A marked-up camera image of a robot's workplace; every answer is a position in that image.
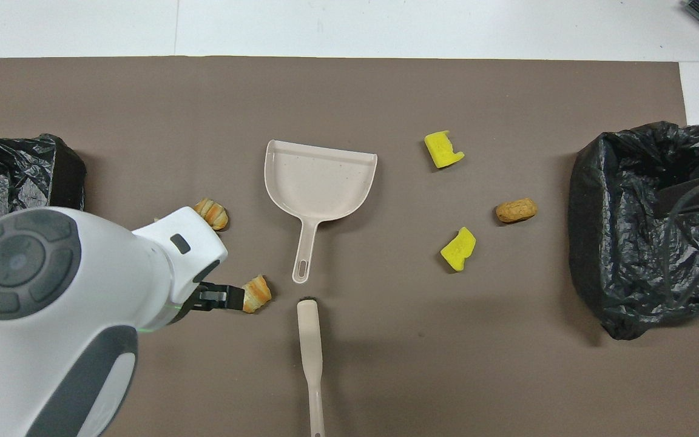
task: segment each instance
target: food scrap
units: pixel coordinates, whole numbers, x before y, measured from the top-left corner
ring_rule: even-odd
[[[207,197],[201,199],[201,202],[194,206],[194,210],[216,231],[228,224],[228,213],[225,208]]]
[[[463,271],[465,260],[474,252],[474,246],[476,238],[464,226],[458,231],[458,236],[441,249],[441,256],[455,271]]]
[[[271,290],[262,274],[254,277],[242,287],[245,290],[245,302],[242,308],[245,313],[254,313],[264,303],[271,300]]]
[[[435,132],[425,136],[425,146],[428,148],[428,152],[430,152],[433,163],[439,169],[451,166],[465,157],[463,152],[454,152],[452,141],[449,141],[447,135],[449,135],[449,130],[442,130],[442,132]]]
[[[538,213],[538,205],[529,197],[505,202],[496,207],[498,219],[504,223],[516,223],[530,219]]]

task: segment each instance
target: yellow sponge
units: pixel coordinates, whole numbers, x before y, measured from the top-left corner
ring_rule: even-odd
[[[458,231],[458,236],[441,249],[441,256],[455,271],[463,271],[465,260],[474,252],[474,246],[476,246],[476,238],[464,226]]]
[[[433,163],[439,169],[451,166],[465,157],[463,152],[454,152],[452,142],[449,141],[447,135],[449,135],[449,130],[442,130],[442,132],[435,132],[425,136],[425,146],[428,148],[428,152],[430,152],[430,157],[433,158]]]

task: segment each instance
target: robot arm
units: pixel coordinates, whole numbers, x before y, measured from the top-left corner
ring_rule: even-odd
[[[85,212],[0,218],[0,437],[94,436],[136,365],[228,255],[191,208],[130,232]]]

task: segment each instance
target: black trash bag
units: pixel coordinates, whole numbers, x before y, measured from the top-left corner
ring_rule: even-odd
[[[577,155],[568,211],[571,278],[611,337],[632,340],[699,315],[699,213],[679,215],[668,241],[672,218],[653,213],[657,190],[697,178],[699,126],[661,121],[607,132]]]
[[[83,209],[86,165],[64,140],[0,139],[0,216],[24,208]]]

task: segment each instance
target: dustpan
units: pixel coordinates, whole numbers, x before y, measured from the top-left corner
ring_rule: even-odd
[[[317,227],[357,210],[368,196],[377,155],[272,140],[266,147],[264,178],[269,197],[300,219],[293,280],[309,279]]]

